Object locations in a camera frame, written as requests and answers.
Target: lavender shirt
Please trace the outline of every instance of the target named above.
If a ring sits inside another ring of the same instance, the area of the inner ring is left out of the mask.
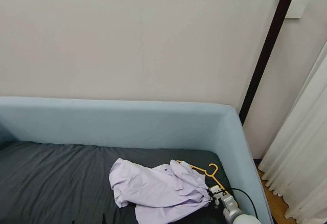
[[[177,221],[209,204],[205,175],[175,160],[153,169],[117,159],[109,181],[116,204],[136,204],[139,224]]]

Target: mattress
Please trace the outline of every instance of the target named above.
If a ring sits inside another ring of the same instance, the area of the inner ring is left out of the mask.
[[[77,144],[11,142],[0,150],[0,223],[136,224],[134,206],[119,209],[108,175],[113,163],[126,159],[146,167],[171,159],[213,171],[225,188],[229,182],[216,154],[202,150],[139,149]],[[215,181],[206,178],[207,186]],[[176,223],[225,223],[222,210],[210,207]]]

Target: orange clothes hanger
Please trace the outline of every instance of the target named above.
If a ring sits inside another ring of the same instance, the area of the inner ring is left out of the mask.
[[[225,190],[224,186],[221,185],[220,182],[219,182],[219,181],[216,179],[216,177],[215,177],[215,174],[216,174],[217,171],[218,171],[218,166],[217,166],[217,164],[210,163],[209,166],[214,166],[214,167],[215,167],[215,170],[214,170],[214,172],[213,172],[211,175],[208,174],[208,173],[206,172],[205,169],[202,169],[202,168],[199,168],[199,167],[197,167],[197,166],[194,166],[194,165],[191,165],[191,164],[190,164],[190,167],[191,167],[191,168],[193,168],[193,169],[197,169],[197,170],[199,170],[199,171],[204,172],[204,174],[205,174],[207,177],[210,177],[210,178],[214,179],[215,182],[219,185],[219,187],[220,187],[222,190]]]

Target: wooden floor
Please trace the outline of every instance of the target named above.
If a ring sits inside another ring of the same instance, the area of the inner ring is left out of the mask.
[[[258,170],[258,173],[260,178],[264,174],[260,170]],[[274,195],[272,191],[268,190],[268,188],[265,186],[266,182],[267,181],[261,180],[272,216],[275,218],[278,224],[296,224],[295,220],[292,218],[285,219],[284,213],[288,209],[288,205],[284,202],[282,197]]]

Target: white wall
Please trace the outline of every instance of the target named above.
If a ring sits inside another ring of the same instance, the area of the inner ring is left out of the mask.
[[[0,0],[0,95],[240,108],[276,0]]]
[[[327,0],[309,0],[299,20],[286,19],[244,124],[254,158],[282,126],[327,41]]]

